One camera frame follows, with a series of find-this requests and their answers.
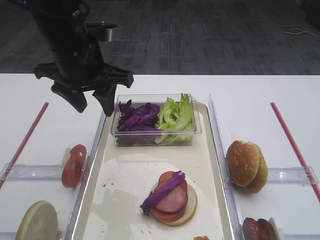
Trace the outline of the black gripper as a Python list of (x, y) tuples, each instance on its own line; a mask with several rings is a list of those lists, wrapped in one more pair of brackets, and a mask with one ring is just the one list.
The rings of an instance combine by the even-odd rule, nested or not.
[(105, 116), (110, 117), (115, 108), (117, 84), (130, 88), (134, 82), (133, 73), (104, 61), (100, 41), (88, 33), (85, 22), (36, 20), (53, 62), (38, 64), (33, 73), (37, 79), (46, 77), (55, 81), (51, 91), (79, 113), (85, 110), (87, 101), (84, 93), (77, 90), (95, 89), (92, 95)]

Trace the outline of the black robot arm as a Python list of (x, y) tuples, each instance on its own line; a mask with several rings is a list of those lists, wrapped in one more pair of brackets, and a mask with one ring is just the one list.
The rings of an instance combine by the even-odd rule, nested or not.
[(133, 72), (104, 61), (98, 29), (114, 28), (103, 22), (87, 22), (89, 5), (83, 0), (15, 0), (32, 12), (53, 62), (40, 63), (33, 73), (37, 79), (53, 81), (51, 91), (65, 99), (79, 113), (87, 107), (85, 92), (91, 91), (109, 117), (114, 111), (117, 85), (130, 88)]

